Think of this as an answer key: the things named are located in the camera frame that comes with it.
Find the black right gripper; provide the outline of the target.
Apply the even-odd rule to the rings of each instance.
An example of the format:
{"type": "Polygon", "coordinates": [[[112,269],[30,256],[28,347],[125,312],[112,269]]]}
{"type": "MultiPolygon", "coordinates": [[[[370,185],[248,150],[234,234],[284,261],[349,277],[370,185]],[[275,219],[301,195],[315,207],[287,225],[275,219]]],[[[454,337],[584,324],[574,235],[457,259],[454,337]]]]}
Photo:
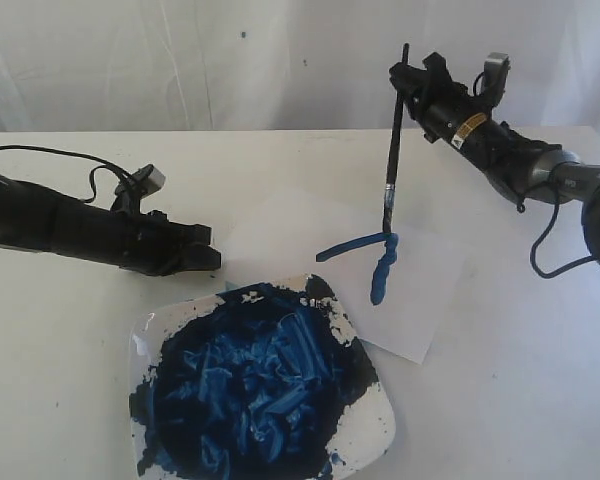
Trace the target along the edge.
{"type": "Polygon", "coordinates": [[[422,63],[425,70],[396,63],[389,80],[408,99],[410,116],[430,143],[441,139],[467,160],[493,160],[510,146],[510,134],[469,96],[466,86],[452,80],[443,56],[433,52],[422,63]]]}

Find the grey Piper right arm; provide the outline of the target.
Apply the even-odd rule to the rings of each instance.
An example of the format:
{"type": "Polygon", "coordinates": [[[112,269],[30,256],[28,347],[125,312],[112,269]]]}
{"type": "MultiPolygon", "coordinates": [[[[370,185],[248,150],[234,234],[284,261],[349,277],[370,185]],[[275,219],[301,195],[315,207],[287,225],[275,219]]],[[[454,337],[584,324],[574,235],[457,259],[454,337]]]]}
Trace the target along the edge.
{"type": "Polygon", "coordinates": [[[600,165],[585,164],[559,144],[527,138],[493,119],[510,66],[508,55],[494,52],[473,85],[466,86],[452,79],[443,56],[432,53],[421,68],[402,59],[390,68],[389,78],[425,138],[447,143],[519,212],[528,199],[555,209],[581,202],[587,256],[547,272],[537,263],[540,244],[534,242],[530,264],[537,275],[551,279],[589,262],[600,265],[600,165]]]}

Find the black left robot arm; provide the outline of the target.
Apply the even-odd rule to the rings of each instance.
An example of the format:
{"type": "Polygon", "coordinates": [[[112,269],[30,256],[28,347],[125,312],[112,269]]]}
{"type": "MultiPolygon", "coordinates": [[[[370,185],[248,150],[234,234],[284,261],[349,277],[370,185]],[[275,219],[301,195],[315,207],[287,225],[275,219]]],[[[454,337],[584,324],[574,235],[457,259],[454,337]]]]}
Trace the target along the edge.
{"type": "Polygon", "coordinates": [[[219,269],[221,254],[211,246],[210,227],[171,222],[158,210],[132,211],[139,205],[134,193],[144,198],[164,182],[148,164],[132,175],[130,190],[117,186],[107,210],[0,175],[0,248],[52,253],[146,276],[219,269]]]}

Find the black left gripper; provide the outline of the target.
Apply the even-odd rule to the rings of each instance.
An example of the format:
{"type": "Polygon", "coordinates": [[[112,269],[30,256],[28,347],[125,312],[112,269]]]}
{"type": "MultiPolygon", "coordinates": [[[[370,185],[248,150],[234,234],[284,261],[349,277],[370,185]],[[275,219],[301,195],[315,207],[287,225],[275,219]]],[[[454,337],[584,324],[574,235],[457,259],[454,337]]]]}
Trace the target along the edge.
{"type": "Polygon", "coordinates": [[[211,228],[184,225],[157,215],[111,212],[113,230],[109,264],[146,276],[216,271],[221,253],[211,245],[211,228]]]}

